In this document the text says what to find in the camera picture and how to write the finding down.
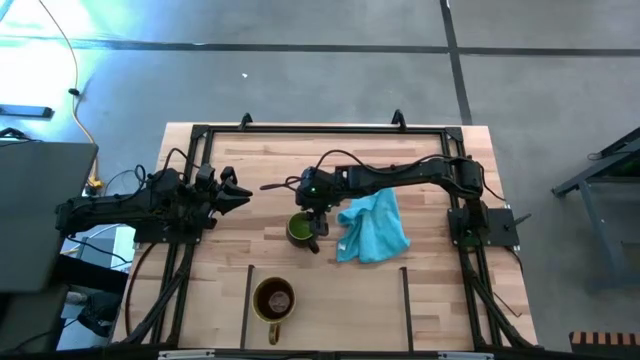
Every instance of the gray floor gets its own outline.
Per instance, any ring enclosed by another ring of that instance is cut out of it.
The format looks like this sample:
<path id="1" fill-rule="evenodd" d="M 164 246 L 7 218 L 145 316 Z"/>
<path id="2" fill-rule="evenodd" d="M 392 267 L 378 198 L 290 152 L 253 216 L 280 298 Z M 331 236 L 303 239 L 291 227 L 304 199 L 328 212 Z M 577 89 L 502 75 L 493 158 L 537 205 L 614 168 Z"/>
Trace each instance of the gray floor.
<path id="1" fill-rule="evenodd" d="M 190 43 L 446 45 L 435 0 L 48 1 L 76 38 Z M 46 14 L 16 0 L 0 33 L 55 36 Z M 450 0 L 460 46 L 638 48 L 640 3 L 632 0 Z M 100 145 L 108 179 L 153 168 L 170 121 L 461 124 L 448 55 L 79 50 L 80 119 Z M 69 117 L 72 81 L 62 45 L 0 47 L 0 99 L 48 105 L 50 121 L 0 117 L 44 140 L 85 141 Z M 491 130 L 505 194 L 520 228 L 538 339 L 568 350 L 572 330 L 640 329 L 637 290 L 593 294 L 601 250 L 578 196 L 549 189 L 640 124 L 638 57 L 462 56 L 473 123 Z M 134 179 L 116 181 L 129 190 Z M 605 198 L 606 192 L 598 195 Z M 607 210 L 613 218 L 620 208 Z"/>

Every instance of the wire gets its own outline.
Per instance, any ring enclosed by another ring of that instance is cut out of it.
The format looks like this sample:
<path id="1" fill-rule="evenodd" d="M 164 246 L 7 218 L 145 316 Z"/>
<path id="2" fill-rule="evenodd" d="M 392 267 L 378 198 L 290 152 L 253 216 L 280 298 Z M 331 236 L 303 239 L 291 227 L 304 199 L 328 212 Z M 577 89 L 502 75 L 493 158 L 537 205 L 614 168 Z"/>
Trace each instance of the wire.
<path id="1" fill-rule="evenodd" d="M 122 256 L 120 256 L 118 254 L 114 254 L 112 252 L 109 252 L 109 251 L 106 251 L 106 250 L 102 250 L 102 249 L 100 249 L 98 247 L 95 247 L 95 246 L 93 246 L 91 244 L 87 244 L 86 242 L 83 242 L 83 241 L 80 241 L 80 240 L 76 240 L 76 239 L 72 239 L 72 238 L 70 238 L 68 236 L 67 236 L 67 240 L 69 240 L 71 242 L 74 242 L 74 243 L 78 243 L 78 244 L 84 245 L 84 246 L 88 246 L 88 247 L 92 248 L 93 250 L 95 250 L 97 252 L 101 252 L 103 254 L 114 256 L 114 257 L 122 260 L 123 263 L 127 263 L 128 262 L 125 258 L 123 258 Z"/>
<path id="2" fill-rule="evenodd" d="M 71 324 L 75 323 L 76 321 L 78 321 L 78 319 L 74 319 L 74 320 L 72 320 L 72 321 L 68 322 L 68 323 L 67 323 L 67 324 L 65 324 L 62 328 L 63 328 L 63 329 L 65 329 L 66 327 L 68 327 L 69 325 L 71 325 Z M 30 343 L 30 342 L 32 342 L 32 341 L 34 341 L 34 340 L 37 340 L 37 339 L 39 339 L 39 338 L 41 338 L 41 337 L 43 337 L 43 336 L 45 336 L 45 335 L 48 335 L 48 334 L 50 334 L 50 333 L 52 333 L 52 332 L 55 332 L 55 331 L 57 331 L 57 329 L 49 330 L 49 331 L 45 331 L 45 332 L 40 333 L 40 334 L 38 334 L 38 335 L 32 336 L 32 337 L 28 338 L 27 340 L 25 340 L 25 341 L 21 342 L 20 344 L 18 344 L 18 345 L 17 345 L 16 347 L 14 347 L 13 349 L 11 349 L 11 350 L 7 350 L 7 352 L 19 351 L 21 347 L 23 347 L 23 346 L 27 345 L 28 343 Z"/>
<path id="3" fill-rule="evenodd" d="M 102 234 L 103 232 L 105 232 L 105 231 L 109 231 L 109 230 L 111 230 L 111 229 L 113 229 L 113 228 L 115 228 L 115 227 L 118 227 L 118 226 L 120 226 L 120 225 L 122 225 L 122 224 L 114 224 L 114 225 L 107 226 L 107 227 L 106 227 L 106 228 L 104 228 L 104 229 L 100 229 L 100 230 L 96 231 L 95 233 L 93 233 L 93 234 L 91 234 L 91 235 L 87 236 L 87 240 L 89 240 L 89 239 L 93 239 L 94 237 L 96 237 L 96 236 L 98 236 L 98 235 Z M 69 249 L 69 250 L 62 251 L 62 252 L 60 252 L 60 254 L 62 254 L 62 255 L 69 255 L 69 254 L 71 254 L 71 253 L 77 252 L 77 251 L 78 251 L 78 248 L 80 248 L 80 245 L 76 245 L 76 246 L 72 247 L 72 248 L 71 248 L 71 249 Z"/>
<path id="4" fill-rule="evenodd" d="M 124 299 L 124 327 L 127 333 L 127 337 L 131 335 L 131 314 L 129 308 L 131 304 L 131 291 L 133 290 L 133 283 L 136 281 L 138 271 L 140 271 L 140 265 L 142 265 L 144 259 L 147 257 L 147 255 L 149 255 L 151 249 L 153 249 L 155 246 L 156 244 L 152 243 L 144 251 L 144 253 L 142 253 L 142 256 L 140 256 L 140 260 L 138 260 L 138 263 L 136 264 L 135 268 L 133 269 L 133 273 L 131 274 L 131 280 L 129 281 L 129 287 L 127 288 L 127 294 Z"/>
<path id="5" fill-rule="evenodd" d="M 167 172 L 167 168 L 169 167 L 169 160 L 171 159 L 171 156 L 173 155 L 174 152 L 178 152 L 178 154 L 182 155 L 182 157 L 184 157 L 188 165 L 191 165 L 196 169 L 200 169 L 200 166 L 194 164 L 191 160 L 189 160 L 189 157 L 187 156 L 187 154 L 185 154 L 182 150 L 178 148 L 172 148 L 167 153 L 167 159 L 164 161 L 164 166 L 162 167 L 160 175 L 158 175 L 157 178 L 153 179 L 152 181 L 153 183 L 160 181 L 160 179 L 162 179 L 162 177 L 164 176 L 164 173 Z"/>
<path id="6" fill-rule="evenodd" d="M 422 163 L 425 160 L 431 159 L 431 158 L 436 158 L 436 157 L 441 157 L 441 158 L 445 158 L 445 159 L 453 159 L 452 156 L 448 156 L 448 155 L 442 155 L 442 154 L 432 154 L 432 155 L 427 155 L 424 156 L 416 161 L 414 161 L 413 163 L 409 164 L 408 166 L 405 166 L 401 169 L 398 170 L 390 170 L 390 171 L 382 171 L 380 169 L 374 168 L 373 166 L 370 165 L 366 165 L 365 163 L 363 163 L 360 159 L 358 159 L 357 156 L 353 155 L 352 153 L 348 152 L 348 151 L 344 151 L 344 150 L 340 150 L 340 149 L 333 149 L 333 150 L 329 150 L 326 153 L 324 153 L 321 157 L 320 160 L 318 160 L 318 163 L 316 164 L 316 169 L 320 168 L 320 165 L 322 164 L 322 162 L 324 161 L 324 159 L 330 155 L 330 154 L 335 154 L 335 153 L 340 153 L 340 154 L 344 154 L 347 155 L 348 157 L 352 158 L 355 162 L 358 163 L 358 165 L 363 166 L 364 168 L 366 168 L 367 170 L 376 173 L 376 174 L 382 174 L 382 175 L 389 175 L 389 174 L 401 174 L 405 171 L 409 171 L 411 169 L 413 169 L 414 167 L 418 166 L 420 163 Z"/>
<path id="7" fill-rule="evenodd" d="M 518 265 L 520 265 L 520 272 L 524 274 L 524 268 L 522 267 L 522 260 L 520 259 L 520 256 L 518 255 L 518 253 L 515 252 L 515 250 L 513 250 L 513 248 L 511 248 L 510 246 L 505 246 L 505 249 L 507 249 L 508 252 L 510 252 L 518 261 Z"/>
<path id="8" fill-rule="evenodd" d="M 113 180 L 115 180 L 119 176 L 122 176 L 122 175 L 128 174 L 128 173 L 132 173 L 132 172 L 133 172 L 133 170 L 128 169 L 128 170 L 121 171 L 121 172 L 117 173 L 116 175 L 114 175 L 109 181 L 107 181 L 107 186 L 104 187 L 104 191 L 102 192 L 102 196 L 107 196 L 107 191 L 109 190 L 109 185 L 111 185 Z"/>
<path id="9" fill-rule="evenodd" d="M 11 145 L 20 145 L 20 144 L 26 144 L 26 143 L 30 143 L 30 142 L 42 142 L 42 140 L 25 140 L 25 141 L 16 141 L 16 142 L 12 142 L 9 144 L 4 144 L 4 145 L 0 145 L 0 147 L 6 147 L 6 146 L 11 146 Z"/>
<path id="10" fill-rule="evenodd" d="M 53 21 L 53 23 L 56 25 L 56 27 L 60 31 L 60 34 L 64 38 L 64 41 L 67 43 L 67 46 L 69 47 L 69 52 L 71 53 L 71 57 L 73 58 L 73 68 L 74 68 L 74 72 L 75 72 L 75 77 L 74 77 L 74 81 L 73 81 L 73 89 L 69 89 L 69 93 L 71 93 L 71 95 L 72 95 L 72 97 L 71 97 L 71 116 L 73 116 L 73 120 L 76 122 L 76 124 L 78 125 L 80 130 L 82 130 L 82 132 L 87 136 L 87 138 L 89 139 L 89 142 L 91 142 L 92 144 L 95 144 L 96 141 L 93 139 L 93 136 L 91 136 L 91 133 L 89 133 L 89 131 L 84 127 L 84 125 L 82 125 L 82 123 L 78 119 L 77 108 L 76 108 L 76 96 L 80 95 L 80 93 L 78 92 L 78 77 L 79 76 L 78 76 L 78 60 L 76 59 L 76 54 L 73 51 L 73 47 L 71 46 L 71 42 L 69 41 L 69 38 L 67 38 L 67 35 L 62 30 L 62 27 L 60 26 L 60 24 L 58 24 L 56 19 L 53 17 L 53 14 L 51 14 L 51 11 L 49 11 L 49 9 L 44 4 L 44 2 L 42 2 L 42 0 L 38 0 L 38 2 L 40 3 L 40 5 L 42 5 L 42 8 L 47 12 L 49 17 L 51 18 L 51 21 Z M 89 174 L 89 185 L 93 186 L 93 187 L 96 187 L 96 188 L 100 188 L 100 187 L 102 187 L 104 185 L 102 183 L 102 181 L 100 181 L 100 179 L 98 179 L 98 156 L 96 156 L 96 158 L 93 160 L 93 166 L 91 167 L 91 173 Z"/>
<path id="11" fill-rule="evenodd" d="M 140 169 L 142 171 L 142 175 L 138 174 L 138 169 Z M 140 191 L 142 191 L 142 188 L 144 187 L 145 178 L 147 177 L 147 170 L 145 170 L 144 166 L 138 164 L 138 165 L 136 165 L 135 169 L 131 170 L 131 171 L 133 171 L 133 173 L 136 175 L 136 178 L 138 179 L 138 182 L 139 182 L 138 183 L 138 189 L 133 194 L 125 197 L 124 199 L 118 200 L 118 204 L 119 205 L 122 205 L 122 203 L 133 199 L 136 195 L 138 195 L 140 193 Z M 78 205 L 78 206 L 74 207 L 71 210 L 71 214 L 75 213 L 76 211 L 78 211 L 78 210 L 80 210 L 80 209 L 82 209 L 84 207 L 89 207 L 89 206 L 93 206 L 93 205 L 94 205 L 93 202 L 89 202 L 89 203 L 85 203 L 85 204 L 82 204 L 82 205 Z"/>
<path id="12" fill-rule="evenodd" d="M 503 198 L 502 196 L 498 196 L 498 194 L 496 194 L 493 190 L 491 190 L 489 185 L 487 185 L 487 182 L 484 179 L 484 166 L 482 166 L 482 164 L 480 163 L 478 163 L 478 165 L 480 165 L 480 170 L 482 171 L 482 183 L 484 184 L 484 188 L 487 189 L 487 191 L 490 192 L 491 195 L 495 196 L 496 199 L 506 202 L 507 200 L 505 198 Z"/>

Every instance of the wooden table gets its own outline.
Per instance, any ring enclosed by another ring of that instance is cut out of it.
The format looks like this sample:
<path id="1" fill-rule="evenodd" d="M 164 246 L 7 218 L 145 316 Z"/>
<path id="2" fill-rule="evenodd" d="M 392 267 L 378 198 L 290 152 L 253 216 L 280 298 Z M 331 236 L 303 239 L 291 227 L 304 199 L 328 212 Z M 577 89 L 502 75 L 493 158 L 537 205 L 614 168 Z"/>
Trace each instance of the wooden table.
<path id="1" fill-rule="evenodd" d="M 167 124 L 158 167 L 164 163 L 169 149 L 187 151 L 192 125 Z M 462 129 L 467 154 L 484 165 L 487 184 L 501 194 L 489 129 L 485 126 Z M 239 347 L 248 265 L 253 264 L 256 268 L 252 289 L 261 279 L 282 276 L 292 283 L 298 303 L 283 324 L 276 346 L 268 344 L 267 325 L 250 311 L 248 349 L 406 351 L 404 298 L 398 270 L 401 266 L 408 268 L 415 349 L 472 349 L 460 262 L 447 227 L 449 197 L 439 187 L 414 185 L 395 189 L 411 246 L 386 262 L 367 265 L 357 261 L 336 262 L 336 241 L 344 230 L 336 225 L 335 216 L 349 205 L 348 201 L 328 214 L 330 235 L 320 239 L 319 254 L 313 255 L 287 242 L 286 221 L 299 211 L 294 194 L 287 189 L 258 188 L 282 182 L 289 175 L 299 175 L 334 148 L 352 152 L 376 167 L 409 163 L 441 152 L 439 138 L 433 135 L 216 134 L 212 165 L 218 174 L 224 166 L 234 166 L 239 185 L 252 190 L 254 196 L 249 204 L 218 216 L 215 230 L 207 231 L 196 248 L 181 347 Z M 351 163 L 348 157 L 331 155 L 322 167 L 332 171 L 333 166 Z M 170 165 L 183 169 L 184 159 L 174 156 Z M 490 207 L 503 206 L 486 191 L 483 200 Z M 156 246 L 141 267 L 131 299 L 134 326 L 158 296 L 167 248 Z M 136 253 L 136 260 L 143 249 Z M 520 333 L 536 343 L 518 263 L 502 248 L 487 248 L 487 260 L 494 292 L 522 315 L 516 317 L 499 301 L 498 304 Z M 170 303 L 163 339 L 172 311 Z M 479 313 L 483 334 L 490 341 L 482 305 Z M 124 337 L 123 318 L 119 317 L 114 340 Z"/>

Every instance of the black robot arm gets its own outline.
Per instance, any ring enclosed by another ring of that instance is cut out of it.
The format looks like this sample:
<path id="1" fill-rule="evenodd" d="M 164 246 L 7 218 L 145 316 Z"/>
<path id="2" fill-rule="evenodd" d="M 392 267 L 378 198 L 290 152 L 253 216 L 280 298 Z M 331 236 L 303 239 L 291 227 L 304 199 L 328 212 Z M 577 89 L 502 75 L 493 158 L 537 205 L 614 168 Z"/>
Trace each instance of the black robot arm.
<path id="1" fill-rule="evenodd" d="M 236 185 L 232 167 L 222 171 L 220 183 L 214 174 L 210 165 L 202 165 L 195 183 L 189 184 L 176 170 L 164 169 L 143 179 L 133 194 L 69 199 L 56 209 L 56 229 L 67 237 L 96 225 L 127 224 L 140 230 L 137 242 L 157 237 L 169 243 L 212 229 L 214 213 L 224 215 L 253 195 Z"/>
<path id="2" fill-rule="evenodd" d="M 387 168 L 336 166 L 333 173 L 309 167 L 300 177 L 295 198 L 296 205 L 308 211 L 311 231 L 326 236 L 329 231 L 326 212 L 341 201 L 372 195 L 385 188 L 426 183 L 464 199 L 468 225 L 478 235 L 487 232 L 487 207 L 480 200 L 484 187 L 482 166 L 466 157 L 433 155 L 423 161 Z"/>

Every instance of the blue towel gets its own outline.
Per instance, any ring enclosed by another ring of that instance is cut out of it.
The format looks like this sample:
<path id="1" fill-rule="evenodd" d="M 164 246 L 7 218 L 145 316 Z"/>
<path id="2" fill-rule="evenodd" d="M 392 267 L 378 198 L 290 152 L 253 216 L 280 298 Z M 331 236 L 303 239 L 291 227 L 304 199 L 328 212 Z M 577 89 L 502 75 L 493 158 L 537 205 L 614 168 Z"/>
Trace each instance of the blue towel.
<path id="1" fill-rule="evenodd" d="M 336 259 L 339 262 L 356 256 L 363 263 L 384 261 L 409 247 L 393 189 L 353 200 L 350 208 L 338 214 L 338 223 L 349 227 L 338 240 Z"/>

